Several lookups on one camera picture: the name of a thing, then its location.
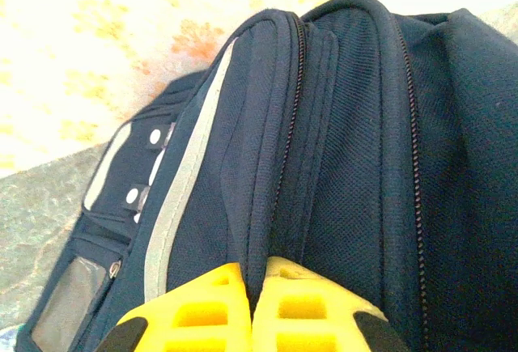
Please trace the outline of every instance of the black zipper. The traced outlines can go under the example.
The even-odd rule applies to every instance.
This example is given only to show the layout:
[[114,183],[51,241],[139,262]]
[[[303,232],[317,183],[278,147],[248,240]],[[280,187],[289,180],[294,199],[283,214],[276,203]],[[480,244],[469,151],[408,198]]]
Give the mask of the black zipper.
[[295,120],[297,117],[297,111],[299,109],[300,96],[302,95],[302,81],[304,78],[304,60],[306,59],[306,32],[304,31],[304,23],[296,14],[291,14],[295,21],[295,30],[297,31],[297,39],[299,46],[299,56],[297,65],[297,81],[295,85],[295,98],[293,100],[293,106],[291,107],[291,119],[290,125],[288,126],[288,136],[286,145],[284,146],[284,154],[282,156],[281,172],[279,174],[277,190],[275,191],[275,202],[274,211],[272,213],[272,222],[275,219],[275,213],[277,212],[278,198],[281,194],[282,179],[284,178],[284,172],[286,171],[286,164],[288,155],[290,153],[291,139],[293,138],[293,131],[295,130]]
[[419,129],[418,129],[418,103],[415,97],[414,78],[412,77],[412,67],[410,64],[410,56],[406,46],[405,38],[401,32],[399,24],[396,22],[397,34],[403,51],[403,59],[406,69],[406,86],[408,89],[408,98],[410,102],[410,132],[412,137],[412,166],[414,170],[414,216],[415,229],[417,234],[418,246],[418,270],[419,270],[419,301],[421,304],[422,316],[422,347],[423,350],[429,350],[429,332],[428,328],[428,302],[427,302],[427,276],[424,259],[424,234],[422,226],[422,203],[421,203],[421,172],[419,168]]

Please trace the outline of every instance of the gray reflective strip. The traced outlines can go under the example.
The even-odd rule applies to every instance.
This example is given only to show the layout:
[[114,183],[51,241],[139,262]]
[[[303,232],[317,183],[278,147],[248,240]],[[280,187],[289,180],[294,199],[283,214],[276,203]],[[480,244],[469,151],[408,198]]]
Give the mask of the gray reflective strip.
[[185,207],[193,191],[197,174],[202,166],[210,130],[218,107],[219,93],[230,64],[232,41],[219,63],[214,81],[209,87],[200,115],[194,126],[184,156],[172,180],[168,194],[156,218],[144,263],[144,299],[149,301],[165,294],[168,280],[169,255],[175,239],[176,230],[184,214]]
[[83,205],[87,210],[91,210],[94,202],[96,202],[97,197],[103,189],[104,182],[106,181],[106,176],[108,175],[108,170],[112,164],[113,158],[115,157],[115,154],[121,149],[122,145],[126,143],[126,140],[128,140],[130,137],[130,134],[131,123],[128,123],[123,125],[113,138],[112,143],[104,154],[103,160],[101,161],[93,180],[91,180],[90,187],[84,196]]

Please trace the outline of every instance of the backpack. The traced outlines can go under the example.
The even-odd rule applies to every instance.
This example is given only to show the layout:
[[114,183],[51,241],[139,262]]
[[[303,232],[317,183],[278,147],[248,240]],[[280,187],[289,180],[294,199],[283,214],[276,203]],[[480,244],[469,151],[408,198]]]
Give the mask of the backpack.
[[518,47],[467,10],[331,0],[245,21],[108,144],[17,351],[92,351],[129,310],[269,257],[412,350],[518,350]]

